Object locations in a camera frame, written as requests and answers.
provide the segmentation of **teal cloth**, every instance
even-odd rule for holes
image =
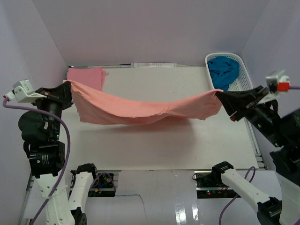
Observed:
[[[225,56],[217,56],[207,62],[215,89],[228,90],[239,76],[240,64]]]

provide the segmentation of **plastic laundry basket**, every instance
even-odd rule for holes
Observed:
[[[238,61],[238,63],[240,64],[240,71],[239,71],[240,74],[238,78],[232,84],[229,85],[229,89],[228,89],[229,91],[241,91],[241,90],[253,89],[253,85],[251,83],[249,74],[246,70],[245,64],[243,63],[243,60],[240,58],[240,56],[233,53],[212,53],[206,56],[205,65],[206,65],[207,75],[209,77],[209,81],[211,84],[211,88],[214,88],[214,86],[211,80],[210,70],[208,68],[207,62],[211,59],[214,59],[217,56],[226,56],[228,58]]]

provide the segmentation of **pink cloth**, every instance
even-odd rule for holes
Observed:
[[[81,83],[70,81],[74,103],[81,122],[95,124],[149,124],[167,116],[205,120],[215,115],[221,102],[217,91],[172,102],[141,102],[103,93]]]
[[[88,69],[70,68],[67,73],[67,79],[76,81],[96,90],[102,90],[106,73],[102,67]]]

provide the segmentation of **blue wire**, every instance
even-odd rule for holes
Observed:
[[[105,183],[103,183],[103,185],[101,185],[101,186],[98,188],[98,190],[100,190],[100,188],[102,188],[104,185],[105,185]]]

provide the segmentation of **white wall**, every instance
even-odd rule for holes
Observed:
[[[276,70],[286,70],[293,85],[300,85],[300,2],[270,0],[256,25],[242,57],[255,85],[266,85],[265,77]],[[281,97],[279,114],[300,106],[300,92],[290,91]],[[266,165],[275,169],[269,153],[276,150],[259,132],[255,135]]]
[[[0,1],[0,40],[1,95],[24,78],[40,88],[54,87],[66,76],[68,68],[31,0]],[[0,223],[4,225],[18,223],[30,174],[18,129],[22,113],[0,107]]]
[[[240,53],[269,0],[33,0],[68,65],[203,65]]]

